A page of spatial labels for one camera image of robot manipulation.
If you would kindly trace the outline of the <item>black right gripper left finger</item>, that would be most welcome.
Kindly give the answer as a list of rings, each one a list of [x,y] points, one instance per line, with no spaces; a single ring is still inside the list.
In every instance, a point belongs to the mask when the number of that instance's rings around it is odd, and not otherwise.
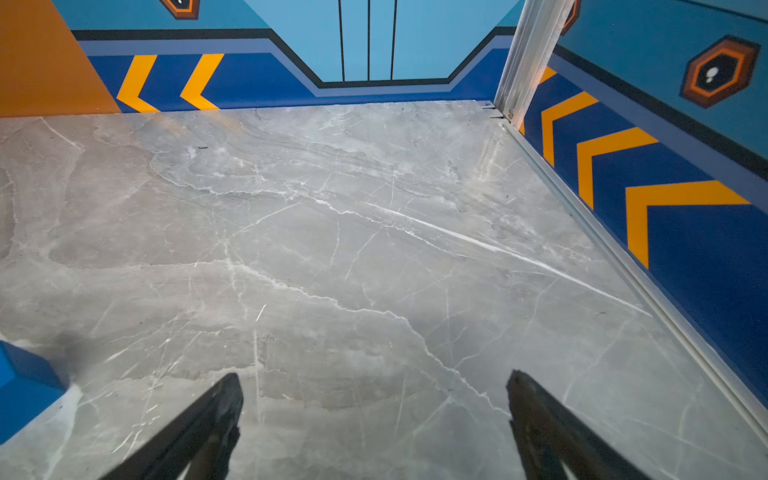
[[[239,376],[228,373],[106,479],[224,479],[240,438]]]

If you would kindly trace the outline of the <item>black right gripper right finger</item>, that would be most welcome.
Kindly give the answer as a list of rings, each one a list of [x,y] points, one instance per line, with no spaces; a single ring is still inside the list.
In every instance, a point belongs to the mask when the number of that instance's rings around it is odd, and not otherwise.
[[[527,373],[506,385],[510,427],[528,479],[646,479]]]

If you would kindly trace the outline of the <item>dark blue wood cube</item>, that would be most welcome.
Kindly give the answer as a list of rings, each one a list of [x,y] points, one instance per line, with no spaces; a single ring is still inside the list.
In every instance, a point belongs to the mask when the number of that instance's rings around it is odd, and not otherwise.
[[[50,363],[1,342],[1,444],[64,395],[66,387]]]

